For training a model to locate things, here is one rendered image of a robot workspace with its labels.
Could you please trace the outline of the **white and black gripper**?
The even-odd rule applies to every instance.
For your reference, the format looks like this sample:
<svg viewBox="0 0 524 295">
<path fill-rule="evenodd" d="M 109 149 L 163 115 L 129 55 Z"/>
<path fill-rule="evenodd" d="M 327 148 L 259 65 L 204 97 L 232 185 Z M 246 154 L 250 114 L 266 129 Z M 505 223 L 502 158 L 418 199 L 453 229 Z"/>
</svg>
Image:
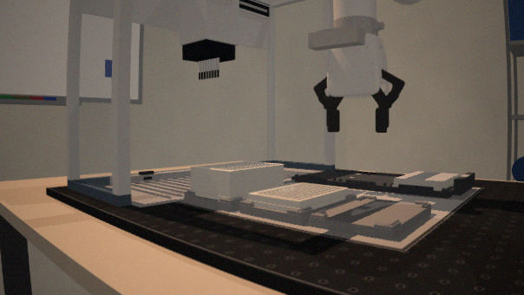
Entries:
<svg viewBox="0 0 524 295">
<path fill-rule="evenodd" d="M 389 82 L 393 85 L 390 92 Z M 382 91 L 382 83 L 386 91 Z M 328 132 L 340 130 L 337 107 L 343 98 L 373 97 L 378 104 L 376 132 L 386 133 L 389 108 L 399 97 L 404 84 L 403 80 L 388 73 L 383 39 L 366 33 L 365 45 L 330 49 L 327 77 L 314 87 L 314 91 L 326 109 Z M 329 97 L 324 92 L 326 88 Z"/>
</svg>

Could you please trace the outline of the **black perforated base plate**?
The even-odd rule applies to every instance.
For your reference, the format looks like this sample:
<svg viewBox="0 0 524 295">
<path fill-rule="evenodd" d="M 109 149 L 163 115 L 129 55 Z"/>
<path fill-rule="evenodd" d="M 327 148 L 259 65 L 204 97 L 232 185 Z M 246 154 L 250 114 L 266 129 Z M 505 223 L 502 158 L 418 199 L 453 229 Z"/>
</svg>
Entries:
<svg viewBox="0 0 524 295">
<path fill-rule="evenodd" d="M 115 206 L 68 186 L 46 195 L 286 295 L 524 295 L 524 182 L 475 187 L 484 188 L 405 252 L 177 202 Z"/>
</svg>

